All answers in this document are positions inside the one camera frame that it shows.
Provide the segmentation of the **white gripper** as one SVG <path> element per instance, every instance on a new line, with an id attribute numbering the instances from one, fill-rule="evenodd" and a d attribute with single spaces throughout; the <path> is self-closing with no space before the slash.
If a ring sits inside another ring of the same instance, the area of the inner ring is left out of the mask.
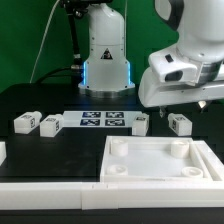
<path id="1" fill-rule="evenodd" d="M 138 95 L 144 107 L 160 107 L 160 117 L 168 105 L 198 102 L 204 109 L 208 101 L 224 98 L 224 65 L 191 60 L 171 45 L 149 56 Z"/>

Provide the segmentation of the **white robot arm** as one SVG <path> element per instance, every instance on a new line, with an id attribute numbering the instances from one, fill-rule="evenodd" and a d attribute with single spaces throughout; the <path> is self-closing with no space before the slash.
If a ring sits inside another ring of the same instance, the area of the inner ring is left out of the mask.
<path id="1" fill-rule="evenodd" d="M 78 88 L 95 97 L 117 97 L 136 87 L 125 56 L 125 20 L 112 0 L 60 0 L 72 19 L 89 16 L 90 55 L 73 47 Z M 224 98 L 224 0 L 153 0 L 178 41 L 149 56 L 138 86 L 141 104 L 161 107 Z"/>

